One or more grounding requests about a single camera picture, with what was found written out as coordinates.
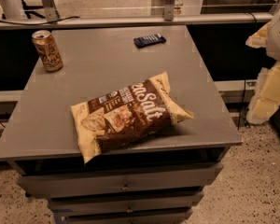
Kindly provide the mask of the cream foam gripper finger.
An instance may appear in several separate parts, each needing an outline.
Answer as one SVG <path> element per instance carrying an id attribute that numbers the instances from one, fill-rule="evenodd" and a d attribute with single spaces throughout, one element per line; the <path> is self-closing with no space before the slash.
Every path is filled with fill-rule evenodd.
<path id="1" fill-rule="evenodd" d="M 267 44 L 269 23 L 265 23 L 254 34 L 252 34 L 245 42 L 247 46 L 254 49 L 265 48 Z"/>
<path id="2" fill-rule="evenodd" d="M 262 124 L 278 110 L 280 106 L 280 62 L 271 68 L 262 68 L 259 72 L 255 94 L 251 99 L 246 119 L 252 124 Z"/>

